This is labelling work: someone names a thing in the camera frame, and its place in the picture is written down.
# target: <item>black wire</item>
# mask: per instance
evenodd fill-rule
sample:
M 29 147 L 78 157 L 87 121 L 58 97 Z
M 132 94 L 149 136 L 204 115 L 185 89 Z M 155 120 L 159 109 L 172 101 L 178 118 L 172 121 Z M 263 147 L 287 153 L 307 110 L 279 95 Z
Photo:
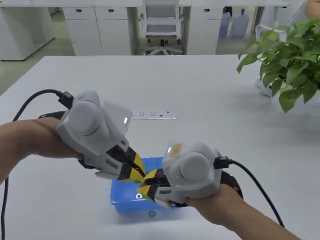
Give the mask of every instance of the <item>black wire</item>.
M 63 93 L 61 91 L 54 90 L 54 89 L 45 89 L 45 90 L 36 92 L 24 102 L 24 104 L 22 105 L 20 110 L 17 112 L 12 122 L 17 121 L 21 116 L 21 114 L 26 109 L 26 107 L 29 105 L 29 103 L 31 103 L 32 100 L 34 100 L 36 97 L 42 94 L 55 94 L 59 98 L 63 96 Z M 2 202 L 2 209 L 1 209 L 1 240 L 5 240 L 6 238 L 5 214 L 6 214 L 6 207 L 7 207 L 7 200 L 8 200 L 8 190 L 9 190 L 9 177 L 7 177 L 4 181 L 4 193 L 3 193 L 3 202 Z
M 244 170 L 250 177 L 251 179 L 254 181 L 255 185 L 258 187 L 258 189 L 261 191 L 262 195 L 265 197 L 266 201 L 268 202 L 268 204 L 270 205 L 272 211 L 274 212 L 274 215 L 276 217 L 276 219 L 278 220 L 279 224 L 285 228 L 285 225 L 275 207 L 275 205 L 273 204 L 273 202 L 271 201 L 271 199 L 269 198 L 269 196 L 267 195 L 266 191 L 263 189 L 263 187 L 261 186 L 261 184 L 259 183 L 259 181 L 256 179 L 256 177 L 249 171 L 248 168 L 246 168 L 244 165 L 242 165 L 240 162 L 234 161 L 234 160 L 229 160 L 228 161 L 230 164 L 234 164 L 237 165 L 238 167 L 240 167 L 242 170 Z

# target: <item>office chair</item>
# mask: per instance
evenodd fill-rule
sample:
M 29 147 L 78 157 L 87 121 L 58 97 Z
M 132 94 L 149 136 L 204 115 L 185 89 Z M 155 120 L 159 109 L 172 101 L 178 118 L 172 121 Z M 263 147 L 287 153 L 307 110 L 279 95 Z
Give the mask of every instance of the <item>office chair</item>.
M 286 23 L 286 26 L 289 28 L 293 28 L 294 23 L 302 23 L 305 22 L 308 17 L 305 14 L 306 7 L 307 7 L 308 0 L 305 0 L 304 3 L 299 7 L 299 9 L 295 12 L 295 14 L 289 19 L 289 21 Z M 261 34 L 265 31 L 272 30 L 272 27 L 259 24 L 255 27 L 255 37 L 258 41 L 261 38 Z M 274 30 L 275 32 L 279 33 L 279 40 L 280 42 L 286 41 L 287 34 L 284 31 L 281 30 Z
M 181 25 L 179 0 L 143 0 L 143 13 L 140 16 L 142 34 L 150 42 L 152 38 L 160 39 L 160 46 L 149 47 L 147 55 L 163 52 L 182 54 L 182 50 L 165 46 L 165 39 L 175 38 L 181 45 Z

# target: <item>blue water jug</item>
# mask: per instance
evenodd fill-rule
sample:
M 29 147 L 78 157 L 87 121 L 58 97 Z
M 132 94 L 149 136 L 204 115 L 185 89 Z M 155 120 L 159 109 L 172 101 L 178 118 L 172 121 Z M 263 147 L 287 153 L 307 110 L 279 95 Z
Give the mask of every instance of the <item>blue water jug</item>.
M 228 28 L 230 23 L 231 15 L 230 12 L 226 12 L 226 8 L 223 9 L 220 30 L 219 30 L 219 38 L 223 39 L 228 35 Z
M 233 18 L 231 27 L 231 38 L 243 39 L 246 35 L 247 27 L 249 23 L 249 16 L 245 14 L 245 9 L 241 10 L 241 13 Z

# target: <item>potted plant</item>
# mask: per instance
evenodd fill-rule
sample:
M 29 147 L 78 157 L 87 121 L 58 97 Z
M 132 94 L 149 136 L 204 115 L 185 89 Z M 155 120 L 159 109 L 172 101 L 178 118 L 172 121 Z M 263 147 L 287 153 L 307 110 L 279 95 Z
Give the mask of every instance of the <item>potted plant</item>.
M 280 41 L 279 32 L 286 34 L 286 40 Z M 261 62 L 260 80 L 271 88 L 272 101 L 284 113 L 302 113 L 306 103 L 320 104 L 320 19 L 297 23 L 293 29 L 280 26 L 269 30 L 245 49 L 250 47 L 256 51 L 246 55 L 236 70 L 240 73 L 243 66 Z

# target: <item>floor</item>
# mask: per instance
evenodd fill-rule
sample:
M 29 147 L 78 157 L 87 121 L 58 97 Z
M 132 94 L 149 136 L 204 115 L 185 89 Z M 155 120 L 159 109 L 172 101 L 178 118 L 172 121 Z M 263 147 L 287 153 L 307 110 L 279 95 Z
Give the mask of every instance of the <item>floor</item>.
M 55 13 L 52 15 L 52 24 L 55 31 L 55 39 L 39 49 L 33 55 L 28 57 L 25 61 L 0 61 L 0 95 L 4 93 L 12 84 L 14 84 L 23 74 L 32 68 L 44 56 L 74 56 L 74 50 L 69 38 L 67 25 L 63 13 Z M 244 41 L 229 44 L 228 39 L 219 41 L 216 54 L 238 54 L 244 47 L 244 42 L 249 42 L 251 36 Z M 140 48 L 137 49 L 136 54 L 144 53 L 143 49 L 146 41 L 141 41 Z

